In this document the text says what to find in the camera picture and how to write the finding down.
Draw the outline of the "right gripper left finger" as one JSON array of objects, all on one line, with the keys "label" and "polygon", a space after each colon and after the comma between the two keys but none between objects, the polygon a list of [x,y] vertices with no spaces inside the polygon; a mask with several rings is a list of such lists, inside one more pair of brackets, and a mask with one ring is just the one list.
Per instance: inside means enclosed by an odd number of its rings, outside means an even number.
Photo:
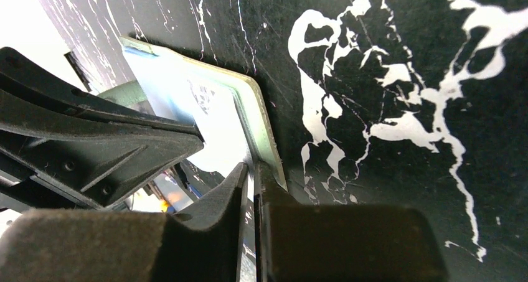
[{"label": "right gripper left finger", "polygon": [[30,210],[1,237],[1,280],[238,281],[247,174],[174,215]]}]

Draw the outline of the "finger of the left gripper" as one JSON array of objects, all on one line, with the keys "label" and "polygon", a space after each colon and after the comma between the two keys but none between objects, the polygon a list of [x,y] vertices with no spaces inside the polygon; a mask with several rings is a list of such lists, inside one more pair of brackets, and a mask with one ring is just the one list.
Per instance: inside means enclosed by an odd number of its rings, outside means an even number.
[{"label": "finger of the left gripper", "polygon": [[4,209],[114,209],[203,146],[194,125],[83,92],[1,49]]}]

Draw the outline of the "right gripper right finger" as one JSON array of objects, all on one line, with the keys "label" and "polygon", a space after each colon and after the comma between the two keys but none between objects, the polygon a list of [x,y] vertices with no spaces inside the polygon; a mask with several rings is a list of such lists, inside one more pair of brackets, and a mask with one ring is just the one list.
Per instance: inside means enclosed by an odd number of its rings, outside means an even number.
[{"label": "right gripper right finger", "polygon": [[258,281],[446,281],[423,214],[393,205],[304,205],[255,166]]}]

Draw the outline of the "white printed card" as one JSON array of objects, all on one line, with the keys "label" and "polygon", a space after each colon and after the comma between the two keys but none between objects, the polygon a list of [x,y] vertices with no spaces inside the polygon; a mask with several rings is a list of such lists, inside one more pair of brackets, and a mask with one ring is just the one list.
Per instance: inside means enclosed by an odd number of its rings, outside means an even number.
[{"label": "white printed card", "polygon": [[193,165],[223,176],[240,162],[253,165],[234,96],[209,65],[168,49],[150,54],[125,46],[123,56],[155,115],[199,130],[204,147],[189,157]]}]

